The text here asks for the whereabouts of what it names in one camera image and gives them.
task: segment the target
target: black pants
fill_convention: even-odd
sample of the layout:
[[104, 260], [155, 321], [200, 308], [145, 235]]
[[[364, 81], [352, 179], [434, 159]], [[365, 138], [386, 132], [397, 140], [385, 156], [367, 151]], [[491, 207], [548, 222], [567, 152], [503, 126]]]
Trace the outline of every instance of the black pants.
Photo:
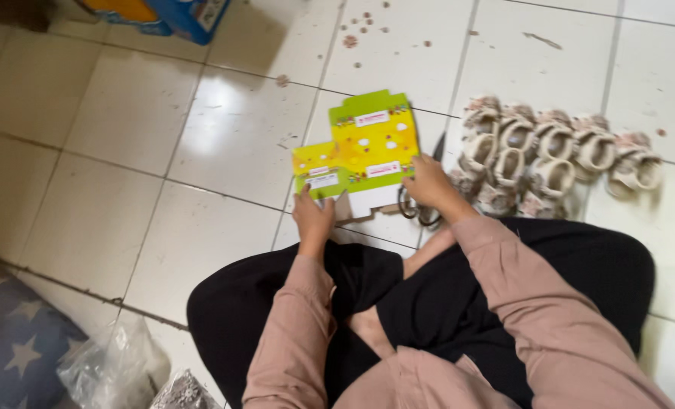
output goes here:
[[[566, 220], [506, 218], [502, 222], [543, 256], [638, 354], [655, 270], [648, 250], [625, 234]], [[187, 305], [191, 335], [206, 367], [233, 408], [272, 305], [287, 278], [297, 245], [227, 265], [197, 286]], [[524, 363], [458, 245], [403, 280], [402, 259], [363, 245], [328, 242], [325, 269], [337, 289], [333, 315], [340, 324], [327, 351], [329, 404], [379, 358], [344, 323], [377, 305], [394, 346], [429, 351], [452, 362], [468, 355], [499, 392], [531, 407]]]

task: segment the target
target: pink sleeve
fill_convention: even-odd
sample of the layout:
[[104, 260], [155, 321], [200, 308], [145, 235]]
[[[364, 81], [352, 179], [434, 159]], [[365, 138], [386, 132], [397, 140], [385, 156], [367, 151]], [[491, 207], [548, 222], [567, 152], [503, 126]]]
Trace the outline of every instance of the pink sleeve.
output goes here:
[[623, 336], [584, 295], [497, 220], [452, 226], [527, 366], [533, 407], [673, 407], [642, 373]]
[[252, 358], [242, 396], [245, 408], [327, 405], [324, 371], [335, 328], [330, 312], [333, 286], [313, 258], [295, 258], [287, 282], [274, 296]]

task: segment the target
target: bare foot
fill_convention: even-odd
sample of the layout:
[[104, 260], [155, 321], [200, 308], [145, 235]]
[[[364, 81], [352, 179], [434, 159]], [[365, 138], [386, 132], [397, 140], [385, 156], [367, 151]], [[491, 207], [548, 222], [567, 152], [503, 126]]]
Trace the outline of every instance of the bare foot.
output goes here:
[[347, 320], [348, 326], [360, 339], [362, 339], [381, 359], [390, 357], [396, 353], [391, 342], [388, 340], [386, 331], [378, 319], [378, 309], [375, 306], [353, 314]]
[[413, 256], [403, 260], [403, 279], [407, 279], [435, 256], [456, 244], [456, 238], [448, 226], [441, 227]]

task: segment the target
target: clear plastic bag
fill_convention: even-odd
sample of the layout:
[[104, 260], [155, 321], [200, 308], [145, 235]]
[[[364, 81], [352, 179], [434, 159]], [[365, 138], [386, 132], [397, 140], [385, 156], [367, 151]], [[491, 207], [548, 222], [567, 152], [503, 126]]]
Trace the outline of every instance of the clear plastic bag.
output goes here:
[[179, 370], [153, 400], [151, 409], [222, 409], [204, 386], [191, 375]]
[[57, 369], [83, 409], [147, 409], [171, 372], [145, 320], [118, 320], [89, 339]]

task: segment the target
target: pink jacket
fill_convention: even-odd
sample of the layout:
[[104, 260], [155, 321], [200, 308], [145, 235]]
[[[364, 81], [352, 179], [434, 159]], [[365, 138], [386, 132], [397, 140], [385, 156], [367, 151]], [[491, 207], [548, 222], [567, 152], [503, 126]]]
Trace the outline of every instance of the pink jacket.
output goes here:
[[[595, 305], [504, 225], [480, 217], [456, 223], [452, 230], [489, 309], [516, 340], [534, 408], [674, 407]], [[252, 359], [245, 408], [326, 407], [333, 286], [313, 258], [296, 257]], [[466, 356], [453, 364], [413, 348], [397, 352], [353, 382], [334, 407], [516, 407]]]

